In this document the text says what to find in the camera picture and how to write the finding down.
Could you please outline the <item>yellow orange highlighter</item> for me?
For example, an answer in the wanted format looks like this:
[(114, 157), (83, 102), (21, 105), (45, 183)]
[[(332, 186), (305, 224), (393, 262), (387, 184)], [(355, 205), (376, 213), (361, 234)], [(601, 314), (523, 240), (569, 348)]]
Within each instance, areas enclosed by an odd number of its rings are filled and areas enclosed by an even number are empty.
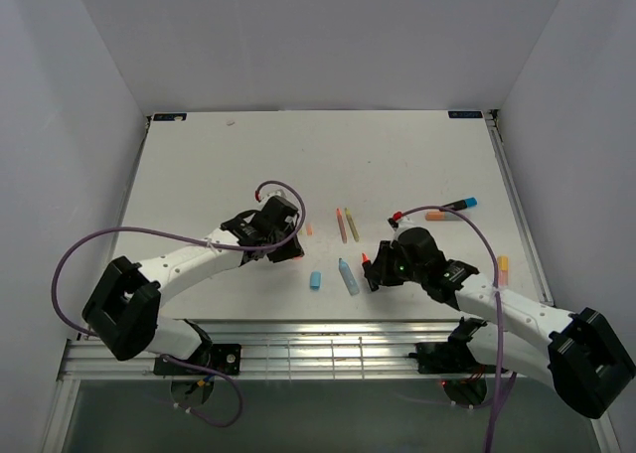
[(497, 257), (498, 263), (498, 285), (507, 287), (509, 283), (509, 257), (500, 255)]

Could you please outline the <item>left blue corner label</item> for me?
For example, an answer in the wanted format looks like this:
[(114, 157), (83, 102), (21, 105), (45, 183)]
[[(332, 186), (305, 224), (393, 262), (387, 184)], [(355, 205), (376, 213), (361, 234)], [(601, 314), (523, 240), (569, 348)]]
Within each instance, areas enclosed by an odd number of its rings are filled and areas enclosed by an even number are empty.
[(187, 119), (187, 113), (155, 113), (152, 116), (153, 122), (180, 122)]

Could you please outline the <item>peach cap clear highlighter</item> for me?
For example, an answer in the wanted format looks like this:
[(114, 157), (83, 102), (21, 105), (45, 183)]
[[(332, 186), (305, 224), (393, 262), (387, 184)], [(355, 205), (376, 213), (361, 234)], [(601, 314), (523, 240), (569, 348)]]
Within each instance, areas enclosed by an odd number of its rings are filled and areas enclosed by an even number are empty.
[(470, 215), (462, 215), (461, 213), (457, 214), (448, 211), (429, 211), (425, 214), (424, 218), (428, 222), (450, 222), (469, 220)]

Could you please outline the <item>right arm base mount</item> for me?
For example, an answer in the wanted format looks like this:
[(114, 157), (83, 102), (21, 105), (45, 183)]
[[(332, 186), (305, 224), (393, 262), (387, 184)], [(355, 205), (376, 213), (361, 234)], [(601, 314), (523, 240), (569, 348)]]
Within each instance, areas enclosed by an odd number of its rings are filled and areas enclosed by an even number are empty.
[(468, 374), (480, 366), (466, 345), (451, 342), (417, 343), (407, 357), (417, 362), (420, 374)]

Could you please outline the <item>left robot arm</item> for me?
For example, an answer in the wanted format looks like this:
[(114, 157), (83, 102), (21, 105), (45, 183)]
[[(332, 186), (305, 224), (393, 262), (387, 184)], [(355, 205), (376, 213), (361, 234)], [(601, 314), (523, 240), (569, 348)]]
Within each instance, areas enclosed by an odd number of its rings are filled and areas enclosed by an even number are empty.
[(189, 373), (211, 361), (208, 334), (187, 319), (160, 314), (164, 304), (221, 272), (267, 258), (272, 263), (304, 254), (297, 238), (299, 209), (280, 192), (240, 213), (195, 243), (132, 262), (110, 261), (81, 316), (119, 361), (143, 352), (170, 356)]

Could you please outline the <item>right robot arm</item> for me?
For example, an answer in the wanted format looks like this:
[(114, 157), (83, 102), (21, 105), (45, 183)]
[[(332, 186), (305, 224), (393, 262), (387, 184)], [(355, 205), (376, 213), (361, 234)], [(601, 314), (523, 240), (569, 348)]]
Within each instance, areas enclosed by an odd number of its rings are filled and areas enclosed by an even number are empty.
[(423, 227), (398, 229), (362, 267), (372, 291), (412, 282), (464, 313), (448, 340), (425, 354), (440, 371), (500, 365), (545, 384), (593, 419), (635, 378), (634, 361), (600, 312), (574, 313), (496, 289), (476, 267), (446, 257)]

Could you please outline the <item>light blue highlighter marker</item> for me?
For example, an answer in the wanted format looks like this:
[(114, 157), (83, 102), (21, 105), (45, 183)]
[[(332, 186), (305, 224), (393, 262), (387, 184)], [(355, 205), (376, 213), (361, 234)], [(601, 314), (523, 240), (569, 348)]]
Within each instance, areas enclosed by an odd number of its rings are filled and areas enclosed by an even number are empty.
[(343, 258), (338, 260), (338, 270), (349, 294), (351, 296), (358, 295), (360, 293), (360, 288), (357, 280), (349, 264)]

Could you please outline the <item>black marker blue cap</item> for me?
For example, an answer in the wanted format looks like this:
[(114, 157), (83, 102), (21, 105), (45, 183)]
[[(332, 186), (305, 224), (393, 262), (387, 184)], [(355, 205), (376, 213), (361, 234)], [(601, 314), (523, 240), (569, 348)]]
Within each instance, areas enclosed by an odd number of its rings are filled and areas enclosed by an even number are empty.
[(474, 197), (471, 197), (442, 205), (440, 209), (445, 212), (462, 212), (475, 208), (477, 204), (477, 200)]

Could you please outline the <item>black marker orange cap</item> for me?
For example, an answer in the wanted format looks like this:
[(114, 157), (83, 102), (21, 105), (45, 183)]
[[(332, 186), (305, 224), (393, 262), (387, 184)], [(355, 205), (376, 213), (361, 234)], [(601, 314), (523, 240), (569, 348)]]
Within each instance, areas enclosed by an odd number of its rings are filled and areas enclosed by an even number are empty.
[(369, 290), (371, 292), (378, 291), (379, 284), (378, 284), (377, 272), (374, 269), (374, 266), (371, 260), (364, 252), (362, 253), (362, 269), (364, 273), (364, 278), (366, 279), (367, 284), (369, 286)]

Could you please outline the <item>yellow thin highlighter pen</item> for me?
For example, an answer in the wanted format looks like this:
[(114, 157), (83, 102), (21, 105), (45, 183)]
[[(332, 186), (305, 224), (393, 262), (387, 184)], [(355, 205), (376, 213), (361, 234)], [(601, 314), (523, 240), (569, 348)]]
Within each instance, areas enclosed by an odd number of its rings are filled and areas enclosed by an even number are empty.
[(359, 242), (360, 236), (359, 236), (357, 227), (355, 225), (355, 221), (354, 221), (353, 215), (352, 215), (351, 211), (348, 208), (345, 208), (345, 217), (347, 219), (347, 223), (348, 223), (348, 226), (350, 228), (350, 231), (351, 231), (351, 234), (352, 234), (352, 237), (353, 237), (354, 241), (355, 242)]

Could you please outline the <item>blue corner label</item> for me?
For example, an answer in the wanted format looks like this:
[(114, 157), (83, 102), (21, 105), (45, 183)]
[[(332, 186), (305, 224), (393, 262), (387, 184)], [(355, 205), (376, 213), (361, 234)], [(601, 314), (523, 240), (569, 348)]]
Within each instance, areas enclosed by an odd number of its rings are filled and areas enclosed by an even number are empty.
[(187, 119), (187, 113), (155, 113), (152, 116), (153, 122), (180, 122)]
[(479, 110), (448, 110), (451, 119), (482, 119), (483, 113)]

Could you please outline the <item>orange thin highlighter pen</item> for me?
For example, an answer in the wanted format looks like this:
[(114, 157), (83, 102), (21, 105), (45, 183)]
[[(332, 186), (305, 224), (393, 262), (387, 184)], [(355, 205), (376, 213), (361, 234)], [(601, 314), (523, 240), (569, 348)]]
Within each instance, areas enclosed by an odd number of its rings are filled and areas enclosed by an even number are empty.
[(341, 240), (344, 244), (346, 244), (348, 242), (348, 238), (347, 238), (347, 230), (345, 227), (345, 220), (344, 220), (344, 215), (343, 212), (340, 208), (336, 209), (336, 217), (337, 217), (337, 223), (338, 223), (338, 227), (339, 227), (339, 233), (340, 233), (340, 237)]

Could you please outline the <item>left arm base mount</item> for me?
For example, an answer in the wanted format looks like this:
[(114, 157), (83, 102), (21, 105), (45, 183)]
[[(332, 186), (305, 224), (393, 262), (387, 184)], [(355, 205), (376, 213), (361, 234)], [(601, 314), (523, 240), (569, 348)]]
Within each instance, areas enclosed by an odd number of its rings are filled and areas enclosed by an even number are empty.
[[(228, 376), (238, 376), (240, 373), (242, 345), (241, 344), (212, 344), (198, 357), (187, 360), (188, 364), (203, 366)], [(153, 366), (153, 374), (164, 377), (205, 376), (207, 373), (195, 368), (180, 367), (174, 363), (157, 358)]]

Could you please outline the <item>light blue marker cap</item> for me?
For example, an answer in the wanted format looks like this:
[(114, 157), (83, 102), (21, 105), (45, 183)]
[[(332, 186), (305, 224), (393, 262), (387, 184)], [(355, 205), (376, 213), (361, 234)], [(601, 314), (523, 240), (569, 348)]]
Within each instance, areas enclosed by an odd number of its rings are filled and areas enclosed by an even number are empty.
[(318, 291), (322, 285), (322, 273), (320, 271), (312, 271), (309, 278), (309, 288), (312, 291)]

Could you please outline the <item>right blue corner label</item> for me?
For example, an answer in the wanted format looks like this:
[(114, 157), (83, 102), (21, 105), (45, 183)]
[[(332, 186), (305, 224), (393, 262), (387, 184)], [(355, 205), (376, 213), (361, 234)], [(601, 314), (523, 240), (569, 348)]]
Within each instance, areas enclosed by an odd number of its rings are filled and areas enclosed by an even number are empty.
[(483, 113), (479, 110), (448, 110), (451, 119), (482, 119)]

